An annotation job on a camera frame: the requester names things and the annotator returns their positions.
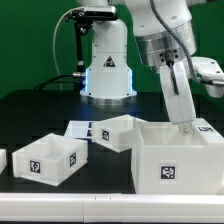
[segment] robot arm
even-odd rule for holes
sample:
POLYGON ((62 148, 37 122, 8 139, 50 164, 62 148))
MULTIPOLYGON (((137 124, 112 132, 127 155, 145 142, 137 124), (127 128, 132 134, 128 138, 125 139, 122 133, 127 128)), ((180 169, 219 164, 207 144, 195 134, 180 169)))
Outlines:
POLYGON ((206 84, 210 95, 220 97, 224 93, 224 76, 220 67, 217 70, 219 74, 214 71, 215 68, 212 72, 209 69, 212 64, 213 67, 217 66, 217 63, 214 60, 210 60, 208 64, 208 60, 191 59, 196 46, 188 6, 205 2, 125 0, 132 15, 141 61, 160 74, 170 121, 187 133, 191 122, 196 118, 188 78, 206 84), (195 74, 195 70, 203 70, 202 78, 195 74))

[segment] white box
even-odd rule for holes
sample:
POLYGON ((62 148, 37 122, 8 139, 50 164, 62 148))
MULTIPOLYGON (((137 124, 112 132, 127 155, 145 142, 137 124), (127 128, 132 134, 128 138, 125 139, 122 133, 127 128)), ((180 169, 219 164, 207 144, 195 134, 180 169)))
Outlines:
POLYGON ((87 142, 49 134, 13 153, 15 177, 58 186, 87 163, 87 142))
POLYGON ((93 123, 92 142, 118 153, 131 149, 133 119, 130 115, 124 115, 93 123))
POLYGON ((218 194, 224 139, 204 119, 189 136, 168 122, 134 121, 131 170, 138 194, 218 194))
POLYGON ((0 174, 7 166, 7 159, 6 159, 6 150, 0 149, 0 174))

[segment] white container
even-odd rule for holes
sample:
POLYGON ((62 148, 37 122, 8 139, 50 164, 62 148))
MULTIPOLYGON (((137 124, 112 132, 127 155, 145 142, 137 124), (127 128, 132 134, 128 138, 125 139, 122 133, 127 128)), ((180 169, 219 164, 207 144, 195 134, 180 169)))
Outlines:
POLYGON ((58 186, 87 163, 87 142, 49 134, 13 153, 15 177, 58 186))
POLYGON ((218 194, 224 139, 204 119, 182 136, 171 123, 134 121, 131 170, 138 194, 218 194))
POLYGON ((7 159, 6 159, 6 150, 0 149, 0 174, 7 166, 7 159))
POLYGON ((93 123, 92 142, 118 153, 131 149, 133 119, 130 115, 124 115, 93 123))

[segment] cable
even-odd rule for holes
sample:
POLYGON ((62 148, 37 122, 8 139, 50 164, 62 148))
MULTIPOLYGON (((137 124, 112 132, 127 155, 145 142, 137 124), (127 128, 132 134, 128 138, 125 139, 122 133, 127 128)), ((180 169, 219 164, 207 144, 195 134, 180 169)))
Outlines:
POLYGON ((57 33, 58 33, 58 29, 60 27, 60 24, 62 22, 62 20, 65 18, 66 15, 68 15, 69 13, 73 12, 74 10, 78 10, 78 9, 82 9, 82 7, 79 7, 79 8, 73 8, 73 9, 70 9, 69 11, 67 11, 58 21, 56 27, 55 27, 55 30, 54 30, 54 35, 53 35, 53 58, 54 58, 54 65, 55 65, 55 68, 56 68, 56 72, 57 72, 57 75, 60 76, 60 69, 59 69, 59 66, 58 66, 58 62, 57 62, 57 56, 56 56, 56 40, 57 40, 57 33))
POLYGON ((37 89, 41 89, 42 86, 44 87, 45 85, 47 85, 47 84, 49 84, 49 83, 52 83, 52 82, 54 82, 54 81, 56 81, 56 80, 62 79, 62 78, 73 78, 73 75, 71 75, 71 74, 67 74, 67 75, 59 75, 59 76, 57 76, 57 77, 54 77, 54 78, 52 78, 52 79, 49 79, 49 80, 47 80, 46 82, 43 82, 43 83, 41 83, 41 84, 35 86, 34 89, 35 89, 35 90, 37 90, 37 89))
POLYGON ((201 83, 201 78, 199 78, 194 73, 194 66, 193 66, 193 62, 192 62, 192 59, 191 59, 191 54, 188 51, 187 47, 182 42, 182 40, 173 32, 173 30, 166 24, 166 22, 163 20, 163 18, 160 16, 160 14, 157 11, 157 8, 155 6, 154 0, 150 0, 150 5, 151 5, 151 9, 152 9, 154 15, 156 16, 156 18, 158 19, 158 21, 161 23, 161 25, 167 30, 167 32, 177 41, 177 43, 183 49, 183 51, 184 51, 184 53, 185 53, 185 55, 187 57, 187 61, 188 61, 188 65, 189 65, 189 70, 190 70, 190 73, 191 73, 191 76, 192 76, 193 80, 196 81, 196 82, 198 82, 198 83, 201 83))
POLYGON ((40 86, 39 88, 37 88, 36 90, 42 90, 45 86, 49 85, 49 84, 75 84, 75 82, 49 82, 49 83, 46 83, 45 85, 43 86, 40 86))

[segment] black surface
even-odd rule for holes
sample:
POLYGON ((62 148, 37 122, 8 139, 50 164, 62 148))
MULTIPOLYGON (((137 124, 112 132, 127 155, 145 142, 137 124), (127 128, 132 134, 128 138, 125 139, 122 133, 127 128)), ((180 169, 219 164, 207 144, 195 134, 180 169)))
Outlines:
MULTIPOLYGON (((194 96, 197 117, 224 135, 224 112, 204 97, 194 96)), ((0 175, 0 192, 7 193, 135 193, 130 171, 131 150, 120 154, 89 141, 88 164, 58 187, 13 177, 12 152, 49 134, 64 135, 70 120, 99 121, 130 114, 147 121, 168 121, 162 94, 139 93, 122 106, 81 102, 69 91, 15 91, 0 100, 0 148, 8 166, 0 175)))

